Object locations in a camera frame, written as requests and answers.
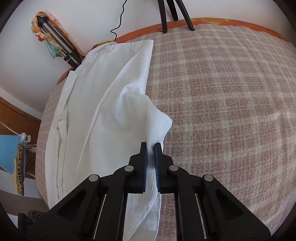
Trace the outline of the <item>white button-up shirt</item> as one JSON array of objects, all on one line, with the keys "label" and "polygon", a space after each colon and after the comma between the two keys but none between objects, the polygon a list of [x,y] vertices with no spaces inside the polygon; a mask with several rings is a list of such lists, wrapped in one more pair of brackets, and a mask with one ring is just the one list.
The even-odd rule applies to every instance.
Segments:
[{"label": "white button-up shirt", "polygon": [[64,82],[45,152],[48,206],[54,207],[88,176],[114,173],[147,144],[146,190],[128,197],[124,240],[155,240],[159,229],[152,149],[172,120],[145,93],[153,47],[153,40],[142,40],[91,50]]}]

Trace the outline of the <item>pink plaid bed blanket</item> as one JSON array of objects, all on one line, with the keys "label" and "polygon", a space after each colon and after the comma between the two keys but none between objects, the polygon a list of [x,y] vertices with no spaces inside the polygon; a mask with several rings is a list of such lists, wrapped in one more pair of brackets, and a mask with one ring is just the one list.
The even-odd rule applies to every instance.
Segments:
[{"label": "pink plaid bed blanket", "polygon": [[[211,24],[126,43],[142,40],[154,42],[145,93],[172,120],[165,154],[190,174],[213,175],[275,233],[295,204],[295,46]],[[47,205],[45,152],[65,80],[51,92],[37,142]]]}]

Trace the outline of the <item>colourful orange scarf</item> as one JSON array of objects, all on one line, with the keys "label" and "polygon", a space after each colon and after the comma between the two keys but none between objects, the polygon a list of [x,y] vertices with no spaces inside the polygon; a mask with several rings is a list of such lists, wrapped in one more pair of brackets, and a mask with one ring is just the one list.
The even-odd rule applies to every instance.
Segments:
[{"label": "colourful orange scarf", "polygon": [[63,58],[76,69],[85,57],[80,48],[51,14],[38,12],[32,20],[31,30],[40,42],[44,42],[52,58]]}]

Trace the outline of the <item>blue plastic chair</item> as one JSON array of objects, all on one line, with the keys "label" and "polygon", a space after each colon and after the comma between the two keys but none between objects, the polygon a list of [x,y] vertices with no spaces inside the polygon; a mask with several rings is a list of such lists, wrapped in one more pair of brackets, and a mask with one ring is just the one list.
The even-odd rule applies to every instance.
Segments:
[{"label": "blue plastic chair", "polygon": [[0,136],[0,162],[1,168],[12,174],[14,172],[14,158],[17,154],[18,144],[21,143],[21,137],[17,135]]}]

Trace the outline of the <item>orange floral bed sheet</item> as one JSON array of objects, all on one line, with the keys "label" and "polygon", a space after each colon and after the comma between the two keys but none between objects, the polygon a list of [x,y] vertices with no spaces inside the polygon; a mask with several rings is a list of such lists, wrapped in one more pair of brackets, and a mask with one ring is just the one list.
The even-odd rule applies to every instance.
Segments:
[{"label": "orange floral bed sheet", "polygon": [[[254,31],[267,33],[271,36],[277,37],[278,39],[285,41],[285,38],[281,34],[279,34],[278,32],[268,29],[268,28],[265,28],[265,27],[262,27],[260,25],[249,23],[249,22],[244,22],[244,21],[239,21],[239,20],[231,20],[231,19],[226,19],[226,18],[192,18],[191,21],[192,21],[195,29],[197,28],[196,27],[197,25],[207,25],[207,24],[220,25],[220,26],[246,27],[246,28],[249,28]],[[167,27],[168,27],[168,30],[170,30],[170,29],[175,29],[175,28],[187,27],[187,24],[186,24],[185,20],[171,21],[171,22],[167,23]],[[125,34],[123,36],[117,37],[116,42],[117,43],[124,43],[124,42],[131,41],[133,39],[136,39],[136,38],[144,36],[144,35],[158,33],[161,31],[162,31],[162,25],[156,24],[156,25],[145,27],[145,28],[130,32],[128,34]],[[94,49],[102,44],[109,43],[109,42],[111,42],[111,41],[96,44],[92,47],[92,49]],[[72,68],[67,70],[59,78],[57,85],[67,77],[67,75],[71,69]]]}]

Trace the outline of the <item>folded silver tripod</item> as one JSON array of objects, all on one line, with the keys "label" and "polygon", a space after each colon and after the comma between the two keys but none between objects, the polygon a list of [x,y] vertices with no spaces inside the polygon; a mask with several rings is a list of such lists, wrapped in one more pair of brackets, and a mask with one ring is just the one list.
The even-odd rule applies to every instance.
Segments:
[{"label": "folded silver tripod", "polygon": [[81,55],[62,30],[51,23],[45,15],[37,16],[37,24],[41,33],[45,35],[45,43],[52,58],[61,57],[76,69],[82,62]]}]

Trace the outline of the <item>white clip desk lamp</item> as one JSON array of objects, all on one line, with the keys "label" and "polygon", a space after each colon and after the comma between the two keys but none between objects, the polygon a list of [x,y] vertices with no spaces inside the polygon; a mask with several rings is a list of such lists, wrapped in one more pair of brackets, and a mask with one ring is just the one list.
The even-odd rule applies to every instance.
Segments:
[{"label": "white clip desk lamp", "polygon": [[2,121],[1,121],[1,126],[4,126],[7,130],[9,130],[10,132],[14,133],[15,135],[19,136],[21,139],[21,143],[25,146],[25,147],[36,147],[36,144],[30,144],[31,142],[31,136],[27,135],[26,133],[17,133],[16,131],[12,130],[11,128],[9,128],[7,125],[5,125]]}]

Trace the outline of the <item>leopard print cloth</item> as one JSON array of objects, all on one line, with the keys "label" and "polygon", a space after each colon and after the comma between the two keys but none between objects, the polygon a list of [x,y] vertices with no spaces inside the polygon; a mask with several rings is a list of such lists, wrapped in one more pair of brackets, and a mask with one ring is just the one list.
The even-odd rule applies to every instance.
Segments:
[{"label": "leopard print cloth", "polygon": [[12,174],[13,184],[15,191],[18,195],[24,196],[24,179],[25,179],[25,170],[24,170],[24,146],[22,144],[17,145],[16,157],[14,158],[14,171]]}]

